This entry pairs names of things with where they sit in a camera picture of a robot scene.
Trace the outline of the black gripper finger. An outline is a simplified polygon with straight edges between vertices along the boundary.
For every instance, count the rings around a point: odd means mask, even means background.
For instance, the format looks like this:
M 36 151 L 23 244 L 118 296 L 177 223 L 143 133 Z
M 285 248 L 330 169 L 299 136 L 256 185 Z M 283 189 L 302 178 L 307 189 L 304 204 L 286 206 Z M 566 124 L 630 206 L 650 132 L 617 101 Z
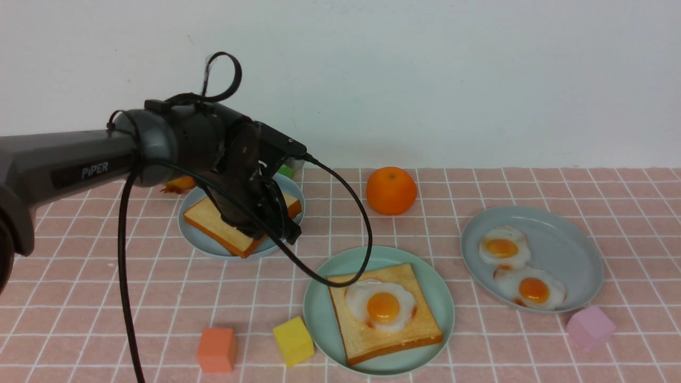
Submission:
M 283 192 L 275 181 L 263 182 L 263 197 L 268 227 L 290 245 L 297 242 L 302 230 L 294 219 L 302 213 L 300 200 Z

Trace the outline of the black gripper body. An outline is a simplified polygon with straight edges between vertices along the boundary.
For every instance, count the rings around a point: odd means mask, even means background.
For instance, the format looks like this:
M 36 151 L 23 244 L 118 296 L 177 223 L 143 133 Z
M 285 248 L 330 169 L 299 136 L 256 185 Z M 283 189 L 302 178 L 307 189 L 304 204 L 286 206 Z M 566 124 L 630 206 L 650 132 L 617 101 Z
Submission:
M 263 182 L 272 180 L 261 175 L 260 135 L 261 130 L 253 121 L 237 121 L 228 129 L 218 159 L 211 170 L 205 172 L 205 177 L 265 223 Z

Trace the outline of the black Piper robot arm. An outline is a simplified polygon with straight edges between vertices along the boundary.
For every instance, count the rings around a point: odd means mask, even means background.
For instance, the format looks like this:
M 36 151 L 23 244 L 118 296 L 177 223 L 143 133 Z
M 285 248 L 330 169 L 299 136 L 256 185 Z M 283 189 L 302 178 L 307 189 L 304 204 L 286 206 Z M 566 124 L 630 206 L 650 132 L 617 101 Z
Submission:
M 295 243 L 294 215 L 283 213 L 283 193 L 274 175 L 306 146 L 267 124 L 219 103 L 148 100 L 143 109 L 121 112 L 106 129 L 8 136 L 1 143 L 2 286 L 17 254 L 36 244 L 37 208 L 126 177 L 141 160 L 175 163 L 178 170 L 147 165 L 135 181 L 153 187 L 191 172 L 220 218 L 248 237 L 266 232 Z

